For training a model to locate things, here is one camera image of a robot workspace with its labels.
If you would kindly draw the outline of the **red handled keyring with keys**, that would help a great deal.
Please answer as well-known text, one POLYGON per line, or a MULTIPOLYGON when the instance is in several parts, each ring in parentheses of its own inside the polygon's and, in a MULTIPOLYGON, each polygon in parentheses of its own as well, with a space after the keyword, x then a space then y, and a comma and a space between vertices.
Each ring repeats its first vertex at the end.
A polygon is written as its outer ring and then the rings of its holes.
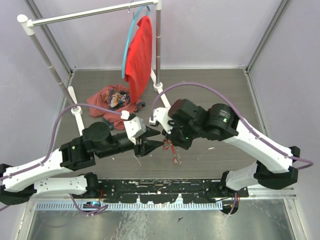
POLYGON ((177 165, 177 166, 181 166, 182 165, 182 161, 181 161, 181 157, 180 154, 178 152, 178 150, 176 149, 176 147, 173 145, 172 141, 164 138, 163 139, 163 147, 162 147, 165 151, 169 151, 172 154, 172 162, 177 165))

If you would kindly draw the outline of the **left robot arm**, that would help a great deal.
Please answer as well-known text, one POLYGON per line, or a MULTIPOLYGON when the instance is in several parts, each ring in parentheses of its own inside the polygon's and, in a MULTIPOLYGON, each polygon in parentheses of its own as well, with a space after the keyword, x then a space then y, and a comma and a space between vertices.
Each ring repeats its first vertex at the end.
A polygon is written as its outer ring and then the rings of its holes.
POLYGON ((1 203, 12 206, 26 203, 31 196, 72 194, 95 198, 101 191, 96 174, 89 172, 74 178, 58 178, 57 175, 71 173, 96 164, 95 158, 111 157, 134 151, 136 157, 144 157, 163 146, 162 141, 150 140, 160 131, 143 127, 142 135, 133 143, 126 132, 111 134, 104 122, 95 122, 82 131, 82 136, 61 145, 49 156, 25 165, 13 167, 1 164, 1 203))

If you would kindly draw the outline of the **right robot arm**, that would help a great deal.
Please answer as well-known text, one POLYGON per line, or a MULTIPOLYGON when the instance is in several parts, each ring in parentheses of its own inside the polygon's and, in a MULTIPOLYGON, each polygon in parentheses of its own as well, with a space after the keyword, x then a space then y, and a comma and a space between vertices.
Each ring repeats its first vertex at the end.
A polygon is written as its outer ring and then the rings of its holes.
POLYGON ((205 110, 187 99, 179 99, 160 123, 163 135, 176 147, 188 150, 194 139, 203 138, 230 144, 255 158, 245 168, 223 173, 219 191, 225 197, 257 184, 281 190, 298 181, 299 172, 293 167, 292 158, 300 150, 274 142, 226 104, 217 103, 205 110))

